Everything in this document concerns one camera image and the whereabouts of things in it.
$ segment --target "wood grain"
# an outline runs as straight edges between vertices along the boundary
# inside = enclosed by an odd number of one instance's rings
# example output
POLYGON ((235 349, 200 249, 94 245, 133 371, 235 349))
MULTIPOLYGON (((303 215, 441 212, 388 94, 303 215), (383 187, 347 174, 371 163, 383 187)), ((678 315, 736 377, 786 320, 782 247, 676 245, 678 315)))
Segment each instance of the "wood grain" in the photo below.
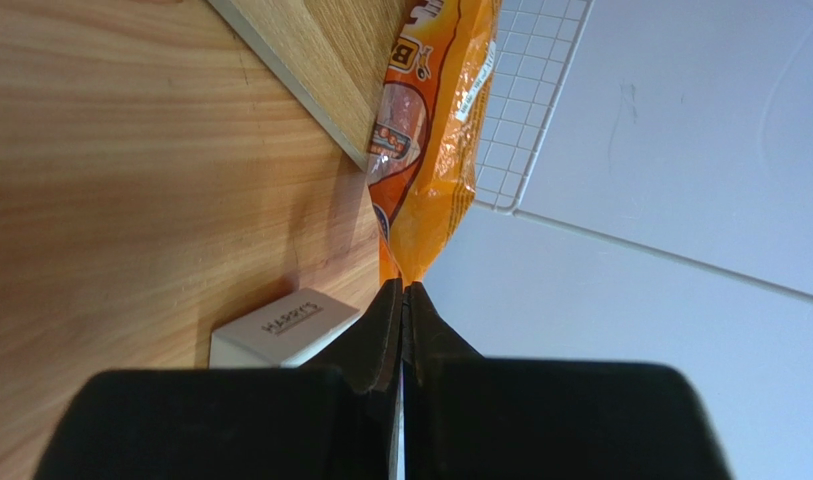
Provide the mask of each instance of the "wood grain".
POLYGON ((362 172, 205 3, 0 1, 0 478, 72 394, 203 366, 301 286, 377 287, 362 172))
POLYGON ((362 168, 382 81, 415 0, 210 0, 362 168))

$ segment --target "wooden surface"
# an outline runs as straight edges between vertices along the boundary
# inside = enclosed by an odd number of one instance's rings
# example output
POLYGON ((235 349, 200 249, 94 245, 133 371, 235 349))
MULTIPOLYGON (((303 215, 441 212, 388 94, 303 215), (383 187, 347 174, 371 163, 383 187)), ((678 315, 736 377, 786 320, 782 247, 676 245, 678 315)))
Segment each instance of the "wooden surface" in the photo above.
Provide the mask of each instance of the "wooden surface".
POLYGON ((0 478, 117 367, 377 287, 364 175, 205 0, 0 0, 0 478))
POLYGON ((415 0, 210 0, 364 168, 382 81, 415 0))

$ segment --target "white wire rack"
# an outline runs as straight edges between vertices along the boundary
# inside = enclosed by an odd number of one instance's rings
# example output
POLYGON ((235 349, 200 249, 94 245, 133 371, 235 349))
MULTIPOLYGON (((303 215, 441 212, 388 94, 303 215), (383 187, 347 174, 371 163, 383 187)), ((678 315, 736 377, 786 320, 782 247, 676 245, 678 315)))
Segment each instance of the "white wire rack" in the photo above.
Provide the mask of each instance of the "white wire rack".
POLYGON ((592 1, 504 0, 477 149, 477 205, 509 214, 521 202, 592 1))

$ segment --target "white label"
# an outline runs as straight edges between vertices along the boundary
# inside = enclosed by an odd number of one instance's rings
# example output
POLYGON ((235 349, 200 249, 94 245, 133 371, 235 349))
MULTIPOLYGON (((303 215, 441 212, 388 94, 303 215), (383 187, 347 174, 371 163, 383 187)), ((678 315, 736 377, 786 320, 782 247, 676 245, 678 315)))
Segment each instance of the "white label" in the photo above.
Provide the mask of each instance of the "white label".
POLYGON ((477 95, 480 93, 480 89, 483 88, 483 85, 486 83, 486 80, 489 79, 489 74, 492 73, 492 67, 495 66, 495 42, 489 42, 489 54, 486 55, 486 61, 483 62, 483 67, 480 68, 480 73, 477 74, 477 79, 474 81, 474 85, 471 85, 471 90, 468 91, 468 94, 465 95, 465 99, 462 100, 462 105, 460 105, 459 110, 456 111, 456 119, 460 122, 464 122, 466 118, 468 118, 468 113, 471 111, 471 106, 474 105, 474 100, 477 99, 477 95))

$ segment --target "plastic bag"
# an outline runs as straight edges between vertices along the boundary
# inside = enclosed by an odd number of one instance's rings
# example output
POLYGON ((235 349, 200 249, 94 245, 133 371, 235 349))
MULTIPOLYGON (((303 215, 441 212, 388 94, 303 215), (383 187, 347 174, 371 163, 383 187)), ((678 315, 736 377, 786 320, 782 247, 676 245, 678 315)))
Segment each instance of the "plastic bag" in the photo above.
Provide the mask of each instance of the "plastic bag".
POLYGON ((500 0, 423 0, 389 57, 368 146, 380 281, 421 280, 476 193, 500 0))

